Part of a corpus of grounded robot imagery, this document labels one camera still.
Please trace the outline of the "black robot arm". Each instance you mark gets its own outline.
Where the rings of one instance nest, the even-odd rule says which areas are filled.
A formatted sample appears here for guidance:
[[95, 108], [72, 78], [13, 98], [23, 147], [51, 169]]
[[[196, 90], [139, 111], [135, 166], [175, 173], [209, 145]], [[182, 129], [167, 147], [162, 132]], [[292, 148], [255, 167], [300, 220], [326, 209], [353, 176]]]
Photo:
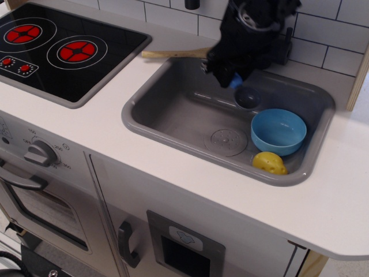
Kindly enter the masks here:
[[221, 38], [202, 68], [223, 88], [245, 81], [254, 69], [285, 65], [292, 50], [291, 27], [300, 1], [229, 1], [220, 25]]

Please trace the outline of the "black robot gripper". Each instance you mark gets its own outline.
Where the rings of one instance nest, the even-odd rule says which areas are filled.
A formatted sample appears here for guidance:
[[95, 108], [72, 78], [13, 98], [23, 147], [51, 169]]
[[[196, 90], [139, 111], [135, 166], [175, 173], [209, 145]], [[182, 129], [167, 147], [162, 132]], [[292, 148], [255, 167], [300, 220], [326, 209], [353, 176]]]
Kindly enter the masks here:
[[262, 26], [249, 17], [226, 17], [220, 32], [221, 38], [208, 52], [202, 70], [213, 73], [220, 86], [227, 88], [235, 73], [244, 82], [255, 69], [261, 69], [262, 56], [279, 37], [281, 21]]

